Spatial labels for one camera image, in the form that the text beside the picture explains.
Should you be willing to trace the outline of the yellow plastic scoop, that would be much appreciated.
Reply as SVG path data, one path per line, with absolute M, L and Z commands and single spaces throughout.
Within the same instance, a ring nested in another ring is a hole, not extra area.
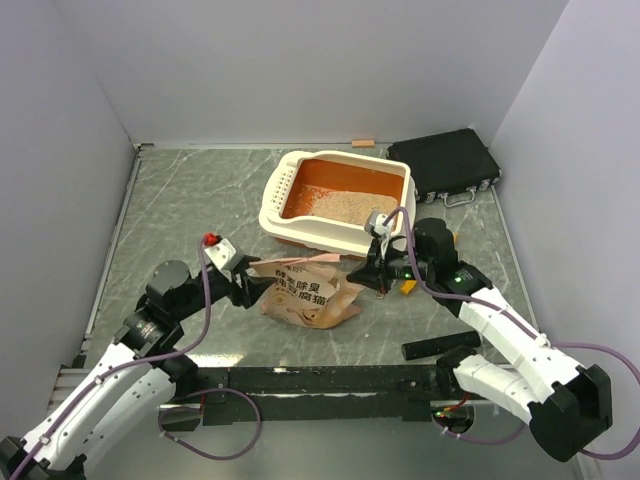
M 417 282 L 414 280 L 405 281 L 401 287 L 400 292 L 404 295 L 409 295 L 417 286 Z

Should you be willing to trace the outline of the pink cat litter bag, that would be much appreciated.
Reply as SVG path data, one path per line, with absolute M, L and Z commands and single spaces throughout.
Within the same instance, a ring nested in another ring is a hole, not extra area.
M 359 314 L 364 287 L 347 280 L 341 256 L 323 253 L 251 264 L 259 278 L 275 279 L 262 297 L 261 312 L 273 320 L 308 329 L 331 329 Z

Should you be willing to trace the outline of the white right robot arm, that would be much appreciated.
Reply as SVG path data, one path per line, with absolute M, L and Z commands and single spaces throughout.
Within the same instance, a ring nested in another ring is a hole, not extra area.
M 394 281 L 414 280 L 438 303 L 492 345 L 510 370 L 474 348 L 457 346 L 438 361 L 441 394 L 479 395 L 528 425 L 538 445 L 566 462 L 612 425 L 609 375 L 552 346 L 506 301 L 476 267 L 459 259 L 452 232 L 437 218 L 424 218 L 394 247 L 391 219 L 374 212 L 364 230 L 372 238 L 364 262 L 347 277 L 379 293 Z

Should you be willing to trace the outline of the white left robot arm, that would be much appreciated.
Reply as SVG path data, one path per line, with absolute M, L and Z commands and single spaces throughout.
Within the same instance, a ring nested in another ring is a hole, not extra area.
M 191 315 L 228 298 L 253 306 L 274 278 L 248 274 L 243 258 L 232 271 L 205 266 L 190 273 L 178 260 L 158 266 L 113 342 L 75 390 L 23 437 L 1 442 L 4 479 L 85 479 L 109 448 L 160 405 L 196 393 L 197 366 L 175 349 Z

